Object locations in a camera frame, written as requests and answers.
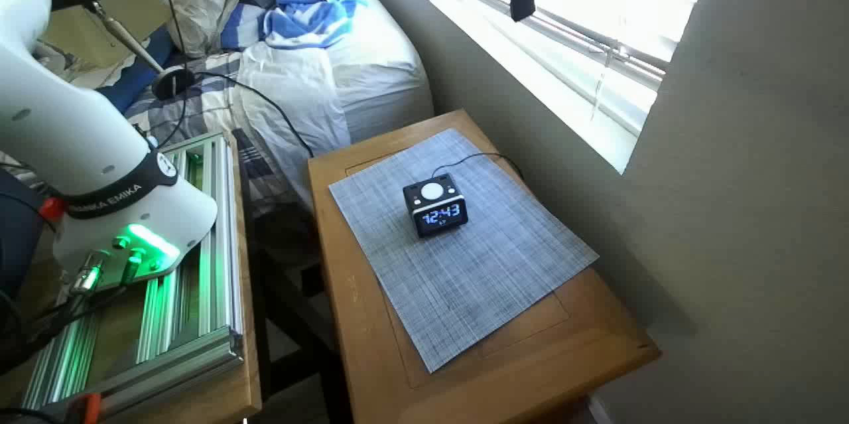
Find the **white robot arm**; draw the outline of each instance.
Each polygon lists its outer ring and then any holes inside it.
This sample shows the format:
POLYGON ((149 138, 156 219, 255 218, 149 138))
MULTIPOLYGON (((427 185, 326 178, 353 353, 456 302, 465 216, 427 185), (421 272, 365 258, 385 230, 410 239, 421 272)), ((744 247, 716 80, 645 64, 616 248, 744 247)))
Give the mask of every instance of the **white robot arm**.
POLYGON ((112 106, 31 56, 50 0, 0 0, 0 150, 32 166, 68 203, 54 255, 98 289, 170 272, 216 220, 212 198, 176 173, 112 106))

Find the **window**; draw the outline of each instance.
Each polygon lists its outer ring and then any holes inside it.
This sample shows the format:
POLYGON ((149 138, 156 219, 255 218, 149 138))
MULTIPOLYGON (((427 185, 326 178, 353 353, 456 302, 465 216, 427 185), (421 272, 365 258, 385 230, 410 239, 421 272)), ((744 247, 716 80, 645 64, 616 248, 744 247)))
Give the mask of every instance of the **window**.
MULTIPOLYGON (((509 13, 509 0, 477 1, 509 13)), ((584 98, 590 119, 601 112, 637 137, 695 1, 536 0, 521 25, 492 24, 584 98)))

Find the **black band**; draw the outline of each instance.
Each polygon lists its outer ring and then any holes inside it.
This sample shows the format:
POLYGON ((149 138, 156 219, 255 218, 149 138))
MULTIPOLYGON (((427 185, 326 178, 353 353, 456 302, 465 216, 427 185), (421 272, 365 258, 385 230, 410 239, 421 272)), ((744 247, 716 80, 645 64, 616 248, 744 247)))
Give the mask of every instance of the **black band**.
POLYGON ((62 198, 68 203, 69 216, 85 220, 127 208, 142 200, 157 185, 170 186, 175 183, 176 169, 164 155, 153 150, 117 182, 89 194, 64 195, 62 198))

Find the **window sill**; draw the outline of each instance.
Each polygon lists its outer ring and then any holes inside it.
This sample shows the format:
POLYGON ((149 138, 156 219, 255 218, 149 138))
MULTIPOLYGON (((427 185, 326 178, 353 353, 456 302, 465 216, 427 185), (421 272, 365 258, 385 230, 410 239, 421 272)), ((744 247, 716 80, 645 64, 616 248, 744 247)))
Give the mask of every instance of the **window sill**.
POLYGON ((594 114, 591 103, 510 39, 511 31, 525 26, 516 25, 507 16, 478 0, 430 2, 585 140, 610 166, 619 173, 625 172, 637 137, 602 109, 596 110, 594 114))

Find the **white button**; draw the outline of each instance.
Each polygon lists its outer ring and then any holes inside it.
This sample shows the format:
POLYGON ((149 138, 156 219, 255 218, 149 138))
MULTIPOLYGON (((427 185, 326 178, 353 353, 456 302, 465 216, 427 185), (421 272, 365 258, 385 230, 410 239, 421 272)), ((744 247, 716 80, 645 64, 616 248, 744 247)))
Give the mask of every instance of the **white button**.
POLYGON ((422 187, 422 197, 427 200, 436 200, 439 197, 442 197, 442 191, 442 185, 439 185, 439 183, 430 182, 427 185, 424 185, 424 187, 422 187))

